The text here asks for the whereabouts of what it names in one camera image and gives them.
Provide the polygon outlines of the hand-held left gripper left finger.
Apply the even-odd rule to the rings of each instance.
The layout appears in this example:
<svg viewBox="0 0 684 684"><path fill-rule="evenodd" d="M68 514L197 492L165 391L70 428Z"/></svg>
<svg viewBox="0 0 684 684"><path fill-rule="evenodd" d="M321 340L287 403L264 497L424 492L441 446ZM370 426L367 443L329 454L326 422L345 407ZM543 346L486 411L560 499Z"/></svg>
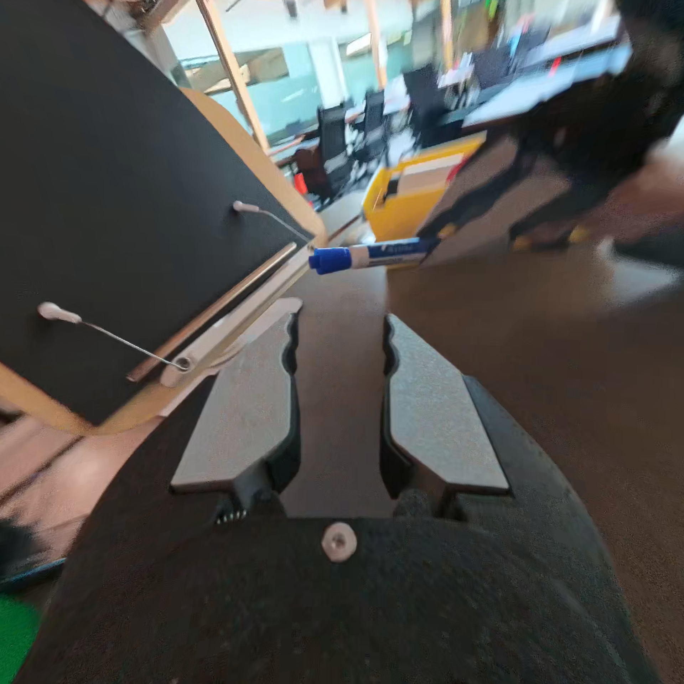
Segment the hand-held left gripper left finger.
<svg viewBox="0 0 684 684"><path fill-rule="evenodd" d="M218 373L171 479L175 494L281 494L301 464L298 312L274 319Z"/></svg>

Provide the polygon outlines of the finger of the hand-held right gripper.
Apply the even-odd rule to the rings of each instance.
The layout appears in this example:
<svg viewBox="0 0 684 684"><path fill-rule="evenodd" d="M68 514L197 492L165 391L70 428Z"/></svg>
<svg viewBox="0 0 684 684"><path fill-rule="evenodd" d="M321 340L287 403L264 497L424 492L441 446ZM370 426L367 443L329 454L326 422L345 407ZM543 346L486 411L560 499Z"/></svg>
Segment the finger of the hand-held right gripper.
<svg viewBox="0 0 684 684"><path fill-rule="evenodd" d="M485 141L449 182L417 237L436 237L446 227L464 228L482 217L520 180L521 164L518 140L502 136Z"/></svg>
<svg viewBox="0 0 684 684"><path fill-rule="evenodd" d="M610 176L571 168L550 155L521 155L520 180L493 208L464 228L443 229L440 245L425 258L436 267L463 258L511 249L517 239L549 229L553 247L566 242L580 218L606 199Z"/></svg>

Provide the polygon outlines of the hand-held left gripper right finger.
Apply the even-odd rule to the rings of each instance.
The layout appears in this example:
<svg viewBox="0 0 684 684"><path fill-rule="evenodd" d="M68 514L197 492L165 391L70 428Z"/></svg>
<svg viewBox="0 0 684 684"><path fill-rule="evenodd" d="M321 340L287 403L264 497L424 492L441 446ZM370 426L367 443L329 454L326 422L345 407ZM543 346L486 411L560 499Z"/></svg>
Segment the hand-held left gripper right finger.
<svg viewBox="0 0 684 684"><path fill-rule="evenodd" d="M460 370L394 314L384 320L380 474L394 500L510 486Z"/></svg>

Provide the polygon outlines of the yellow plastic bin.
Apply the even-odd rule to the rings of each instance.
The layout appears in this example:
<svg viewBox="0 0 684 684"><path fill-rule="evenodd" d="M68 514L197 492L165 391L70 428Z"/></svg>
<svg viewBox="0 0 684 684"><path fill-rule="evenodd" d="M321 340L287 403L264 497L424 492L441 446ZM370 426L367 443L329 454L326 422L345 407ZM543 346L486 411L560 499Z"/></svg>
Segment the yellow plastic bin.
<svg viewBox="0 0 684 684"><path fill-rule="evenodd" d="M413 156L403 158L394 166L379 166L365 191L362 205L364 218L369 223L376 240L378 242L393 241L415 235L447 188L446 186L443 190L400 196L385 201L383 195L392 171L396 167L402 168L407 164L416 163L417 160L431 160L458 152L464 153L467 160L483 145L486 136L485 132L469 135L421 150Z"/></svg>

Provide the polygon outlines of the blue dry erase marker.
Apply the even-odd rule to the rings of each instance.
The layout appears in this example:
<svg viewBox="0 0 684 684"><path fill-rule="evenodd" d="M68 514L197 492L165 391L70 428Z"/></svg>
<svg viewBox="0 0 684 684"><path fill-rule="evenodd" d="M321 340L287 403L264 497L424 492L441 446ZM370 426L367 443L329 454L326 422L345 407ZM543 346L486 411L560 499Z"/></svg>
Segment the blue dry erase marker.
<svg viewBox="0 0 684 684"><path fill-rule="evenodd" d="M309 256L309 268L319 275L379 266L414 265L422 262L439 245L434 238L410 238L369 245L316 248Z"/></svg>

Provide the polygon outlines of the large green plastic bin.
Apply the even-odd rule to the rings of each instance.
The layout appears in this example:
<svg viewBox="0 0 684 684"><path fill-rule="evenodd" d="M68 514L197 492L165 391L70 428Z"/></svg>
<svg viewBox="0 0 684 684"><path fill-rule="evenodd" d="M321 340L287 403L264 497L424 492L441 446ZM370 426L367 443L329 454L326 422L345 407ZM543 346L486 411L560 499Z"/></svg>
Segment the large green plastic bin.
<svg viewBox="0 0 684 684"><path fill-rule="evenodd" d="M1 683L12 683L35 642L40 612L1 595Z"/></svg>

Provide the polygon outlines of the person's right hand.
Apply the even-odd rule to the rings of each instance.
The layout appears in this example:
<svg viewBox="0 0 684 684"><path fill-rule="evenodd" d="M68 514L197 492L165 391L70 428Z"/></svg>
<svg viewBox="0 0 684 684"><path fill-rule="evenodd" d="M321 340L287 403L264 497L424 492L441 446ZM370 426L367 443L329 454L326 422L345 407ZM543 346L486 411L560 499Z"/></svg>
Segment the person's right hand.
<svg viewBox="0 0 684 684"><path fill-rule="evenodd" d="M579 221L592 242L632 244L683 223L683 159L661 157L616 185Z"/></svg>

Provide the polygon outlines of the black office chair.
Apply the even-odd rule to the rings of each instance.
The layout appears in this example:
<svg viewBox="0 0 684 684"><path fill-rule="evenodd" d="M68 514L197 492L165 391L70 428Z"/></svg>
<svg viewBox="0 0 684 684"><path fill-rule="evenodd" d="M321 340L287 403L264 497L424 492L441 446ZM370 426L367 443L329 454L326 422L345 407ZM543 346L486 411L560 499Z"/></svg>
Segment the black office chair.
<svg viewBox="0 0 684 684"><path fill-rule="evenodd" d="M320 157L330 195L341 192L350 181L354 160L346 142L346 112L344 103L318 109Z"/></svg>
<svg viewBox="0 0 684 684"><path fill-rule="evenodd" d="M363 139L358 149L359 161L368 164L379 159L387 148L387 133L384 123L384 90L366 92L364 101Z"/></svg>
<svg viewBox="0 0 684 684"><path fill-rule="evenodd" d="M415 145L420 149L434 144L441 117L451 111L446 101L446 90L439 88L439 75L430 62L403 73L409 98L408 127Z"/></svg>

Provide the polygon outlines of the dark red chair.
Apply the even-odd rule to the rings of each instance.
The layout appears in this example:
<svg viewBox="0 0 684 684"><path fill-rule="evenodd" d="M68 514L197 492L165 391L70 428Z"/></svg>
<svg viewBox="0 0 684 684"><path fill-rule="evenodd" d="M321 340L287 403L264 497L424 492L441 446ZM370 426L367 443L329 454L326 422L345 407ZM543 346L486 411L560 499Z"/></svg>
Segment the dark red chair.
<svg viewBox="0 0 684 684"><path fill-rule="evenodd" d="M297 173L302 176L306 193L326 201L331 197L331 187L323 166L320 147L300 147L294 153Z"/></svg>

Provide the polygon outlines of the small black box blue edge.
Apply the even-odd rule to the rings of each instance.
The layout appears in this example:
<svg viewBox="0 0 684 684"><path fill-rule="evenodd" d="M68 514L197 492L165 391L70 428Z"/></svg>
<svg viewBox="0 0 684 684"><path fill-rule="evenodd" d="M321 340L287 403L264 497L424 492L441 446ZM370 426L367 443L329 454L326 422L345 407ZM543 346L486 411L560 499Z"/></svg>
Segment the small black box blue edge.
<svg viewBox="0 0 684 684"><path fill-rule="evenodd" d="M1 519L1 594L18 594L59 577L65 558L48 558L34 528Z"/></svg>

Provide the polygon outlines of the black wooden book stand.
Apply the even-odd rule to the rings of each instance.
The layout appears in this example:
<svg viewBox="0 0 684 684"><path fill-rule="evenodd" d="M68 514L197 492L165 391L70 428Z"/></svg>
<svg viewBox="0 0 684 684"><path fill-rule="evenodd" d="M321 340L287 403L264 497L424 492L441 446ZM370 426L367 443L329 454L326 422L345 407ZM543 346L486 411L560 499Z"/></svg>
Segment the black wooden book stand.
<svg viewBox="0 0 684 684"><path fill-rule="evenodd" d="M220 105L187 95L83 1L1 2L1 398L66 432L128 404L142 355L186 338L320 217Z"/></svg>

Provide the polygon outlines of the wooden window post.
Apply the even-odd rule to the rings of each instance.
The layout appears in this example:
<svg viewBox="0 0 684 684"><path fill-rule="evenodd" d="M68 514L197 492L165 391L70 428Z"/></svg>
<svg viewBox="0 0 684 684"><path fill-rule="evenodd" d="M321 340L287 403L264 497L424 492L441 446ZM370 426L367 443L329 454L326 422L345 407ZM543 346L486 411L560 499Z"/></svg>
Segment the wooden window post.
<svg viewBox="0 0 684 684"><path fill-rule="evenodd" d="M213 1L197 1L198 9L202 15L210 37L216 47L220 62L230 81L231 89L235 95L237 106L252 131L252 138L260 145L261 149L268 153L270 145L267 136L259 120L257 111L249 95L247 85L241 73L241 68L230 47L224 31L218 9Z"/></svg>

